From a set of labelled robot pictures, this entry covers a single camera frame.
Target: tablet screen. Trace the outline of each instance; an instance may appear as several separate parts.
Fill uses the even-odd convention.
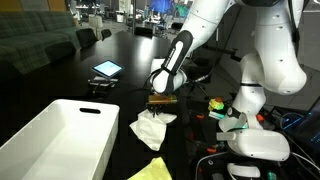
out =
[[[92,67],[92,70],[104,77],[110,78],[118,74],[121,70],[123,70],[123,67],[110,60],[107,60],[101,64]]]

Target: yellow cloth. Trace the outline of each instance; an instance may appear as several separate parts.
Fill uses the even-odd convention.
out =
[[[149,165],[128,180],[172,180],[172,178],[163,159],[159,157],[153,158]]]

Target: table surface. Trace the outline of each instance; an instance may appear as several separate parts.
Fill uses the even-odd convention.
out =
[[[139,88],[150,74],[151,60],[166,56],[169,46],[167,39],[119,32],[90,48],[77,50],[72,57],[48,64],[6,86],[1,85],[0,145],[56,99],[117,104],[120,106],[119,131],[104,179],[127,179],[155,157],[164,159],[173,179],[190,179],[179,118],[168,125],[158,152],[150,150],[129,128],[138,113],[145,110],[144,97],[148,92]],[[119,76],[120,83],[106,95],[92,95],[87,80],[95,73],[90,68],[107,59],[125,67]],[[177,106],[169,106],[167,111],[179,116]]]

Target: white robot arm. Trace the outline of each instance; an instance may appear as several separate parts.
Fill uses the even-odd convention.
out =
[[[293,16],[290,16],[289,1]],[[257,9],[256,52],[245,55],[240,61],[241,87],[227,115],[219,121],[223,133],[218,133],[217,137],[227,141],[237,154],[283,161],[289,157],[288,142],[279,133],[263,130],[255,116],[265,103],[264,88],[290,95],[298,92],[306,82],[291,36],[291,22],[294,19],[298,26],[304,0],[194,1],[180,33],[172,42],[168,57],[160,60],[161,68],[152,66],[152,72],[158,71],[151,77],[151,82],[159,94],[170,94],[185,83],[186,76],[180,69],[185,56],[210,38],[224,13],[235,3]]]

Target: gray couch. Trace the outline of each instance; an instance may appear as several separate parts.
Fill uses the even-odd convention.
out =
[[[48,64],[44,49],[52,44],[79,42],[70,12],[0,12],[0,61],[9,61],[26,74]]]

